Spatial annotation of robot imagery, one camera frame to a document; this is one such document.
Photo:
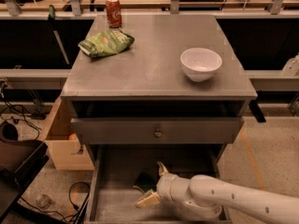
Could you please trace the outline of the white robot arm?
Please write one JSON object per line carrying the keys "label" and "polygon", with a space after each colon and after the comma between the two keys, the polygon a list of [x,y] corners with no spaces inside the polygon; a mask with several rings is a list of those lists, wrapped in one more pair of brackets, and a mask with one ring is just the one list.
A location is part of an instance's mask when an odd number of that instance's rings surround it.
{"label": "white robot arm", "polygon": [[205,220],[216,219],[223,207],[233,208],[269,224],[299,224],[299,199],[259,189],[251,189],[208,175],[183,178],[159,166],[156,190],[149,189],[135,203],[145,208],[162,202],[179,203]]}

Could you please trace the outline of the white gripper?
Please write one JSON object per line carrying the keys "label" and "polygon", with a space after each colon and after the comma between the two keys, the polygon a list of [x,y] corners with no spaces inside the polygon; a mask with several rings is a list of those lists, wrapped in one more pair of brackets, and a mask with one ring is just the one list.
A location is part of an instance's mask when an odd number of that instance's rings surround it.
{"label": "white gripper", "polygon": [[157,162],[160,179],[157,183],[157,192],[150,189],[135,203],[137,208],[145,208],[164,202],[183,203],[191,198],[189,191],[190,180],[168,173],[161,162]]}

